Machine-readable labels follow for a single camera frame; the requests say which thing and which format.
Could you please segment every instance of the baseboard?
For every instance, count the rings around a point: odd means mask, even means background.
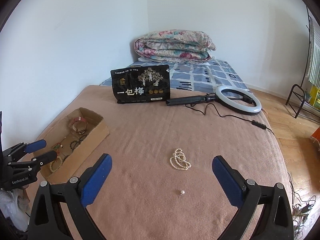
[[[279,97],[279,98],[283,98],[283,99],[287,99],[288,98],[288,96],[285,97],[285,96],[283,96],[281,94],[275,93],[275,92],[273,92],[271,90],[268,90],[268,89],[264,89],[264,88],[260,88],[260,87],[256,87],[256,86],[248,85],[248,84],[246,84],[246,85],[247,85],[247,87],[249,89],[254,89],[254,90],[261,91],[261,92],[265,92],[265,93],[268,93],[270,95],[273,95],[273,96],[276,96],[276,97]]]
[[[268,90],[268,89],[264,89],[264,88],[260,88],[260,87],[256,87],[256,86],[248,85],[248,84],[246,84],[246,85],[247,85],[247,87],[248,87],[249,89],[254,89],[254,90],[261,91],[261,92],[265,92],[265,93],[268,93],[268,94],[270,94],[270,95],[273,95],[273,96],[276,96],[276,97],[279,97],[279,98],[282,98],[282,99],[285,99],[285,100],[287,100],[287,99],[288,99],[288,96],[289,96],[289,94],[288,94],[287,96],[283,96],[283,95],[281,95],[281,94],[278,94],[278,93],[273,92],[273,91]],[[290,98],[290,102],[291,102],[291,103],[295,103],[295,104],[297,104],[298,106],[301,104],[301,101],[299,101],[299,99],[298,99],[295,95],[292,95],[292,97]]]

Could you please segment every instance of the blue gripper pad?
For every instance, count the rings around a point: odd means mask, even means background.
[[[87,178],[81,191],[81,204],[84,208],[94,202],[111,168],[112,158],[109,154],[103,154],[96,164],[90,168],[90,177]]]
[[[230,204],[237,208],[243,205],[243,191],[232,176],[232,168],[222,156],[216,156],[212,160],[212,171],[226,194]]]
[[[46,146],[47,146],[47,142],[44,139],[42,139],[42,140],[39,140],[39,141],[36,141],[33,143],[29,143],[26,146],[24,152],[25,153],[33,153],[33,152],[36,152]]]

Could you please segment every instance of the pink blanket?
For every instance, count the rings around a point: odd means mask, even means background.
[[[199,92],[172,90],[172,98]],[[215,103],[221,114],[235,112]],[[118,239],[217,239],[236,212],[212,173],[212,159],[222,155],[230,166],[260,185],[277,182],[290,192],[287,171],[275,137],[249,122],[220,118],[213,107],[207,115],[164,102],[119,105],[112,88],[89,86],[46,128],[78,107],[105,118],[110,134],[75,173],[80,176],[102,153],[112,156],[113,167],[95,202],[87,209],[104,236]],[[197,108],[203,110],[205,104]],[[253,118],[269,127],[261,112]],[[169,163],[182,148],[188,171]],[[39,180],[27,189],[33,201]],[[251,235],[261,207],[243,239]],[[66,213],[75,239],[78,232]]]

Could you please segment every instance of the blue checkered mattress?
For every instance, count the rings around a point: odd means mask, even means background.
[[[239,75],[228,62],[223,60],[213,59],[205,65],[137,61],[129,67],[154,65],[169,65],[170,87],[172,89],[214,93],[218,86],[229,85],[248,90]],[[105,80],[101,86],[112,86],[111,78]]]

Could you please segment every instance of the wristwatch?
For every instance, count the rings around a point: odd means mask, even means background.
[[[87,129],[88,122],[85,118],[83,117],[76,117],[72,121],[72,128],[76,133],[78,134],[84,134],[85,130]]]

